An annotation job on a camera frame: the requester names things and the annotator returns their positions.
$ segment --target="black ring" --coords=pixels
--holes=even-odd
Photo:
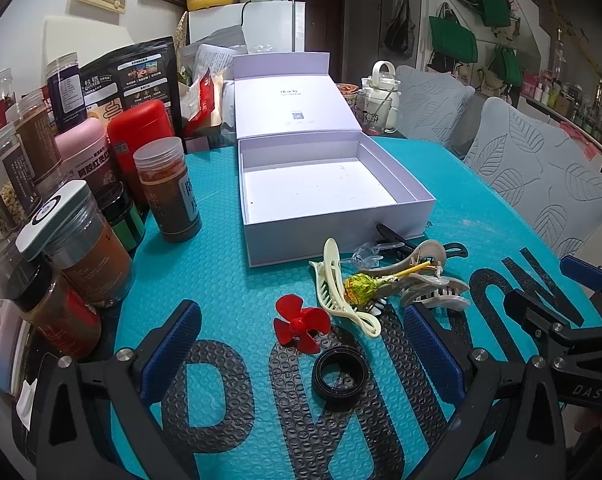
[[[351,388],[334,388],[323,379],[323,369],[327,365],[338,364],[342,372],[354,379]],[[368,377],[367,361],[363,355],[349,346],[337,346],[326,350],[314,362],[312,368],[312,389],[321,399],[343,401],[356,396],[366,385]]]

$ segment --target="black jar lid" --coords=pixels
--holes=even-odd
[[[127,212],[130,206],[130,197],[122,182],[113,182],[99,189],[94,197],[97,199],[98,208],[108,222],[113,222]]]
[[[6,286],[6,296],[23,312],[33,310],[50,289],[54,271],[43,256],[23,261],[14,270]]]

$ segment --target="green bag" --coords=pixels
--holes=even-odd
[[[476,38],[471,30],[436,16],[430,16],[430,28],[435,52],[446,54],[462,63],[476,63],[479,60]]]
[[[521,66],[511,49],[497,47],[494,50],[494,61],[490,65],[490,70],[508,85],[523,86]]]
[[[481,19],[486,27],[509,27],[510,4],[508,0],[481,0]]]

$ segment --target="bubble textured mat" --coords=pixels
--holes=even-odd
[[[448,260],[446,273],[470,284],[472,305],[461,314],[436,312],[468,348],[481,346],[500,360],[536,353],[503,311],[504,294],[512,288],[539,295],[574,326],[602,324],[532,229],[443,147],[407,139],[378,142],[436,197],[426,236],[468,248],[468,258]],[[203,480],[404,479],[434,445],[454,407],[433,390],[404,334],[396,299],[380,317],[377,339],[334,318],[332,332],[317,338],[322,350],[357,348],[370,366],[356,402],[324,402],[311,387],[317,356],[282,347],[272,328],[274,304],[284,294],[316,306],[312,269],[307,261],[249,269],[236,149],[187,159],[203,228],[187,242],[169,244],[150,215],[116,335],[116,348],[134,348],[184,298],[201,307],[200,336],[166,397],[151,408],[170,447]],[[344,378],[336,372],[333,380]],[[491,431],[462,476],[481,463]],[[112,434],[124,465],[144,477],[114,414]]]

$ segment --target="metal bolt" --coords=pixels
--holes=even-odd
[[[475,361],[485,361],[490,357],[490,354],[485,348],[475,348],[472,350],[472,357]]]
[[[532,357],[532,364],[536,368],[545,368],[545,359],[543,359],[540,355],[535,355]]]
[[[118,352],[116,352],[116,360],[117,361],[129,361],[134,355],[134,350],[131,348],[121,348]]]
[[[72,358],[69,355],[64,355],[59,359],[57,364],[59,365],[59,368],[67,368],[72,364]]]

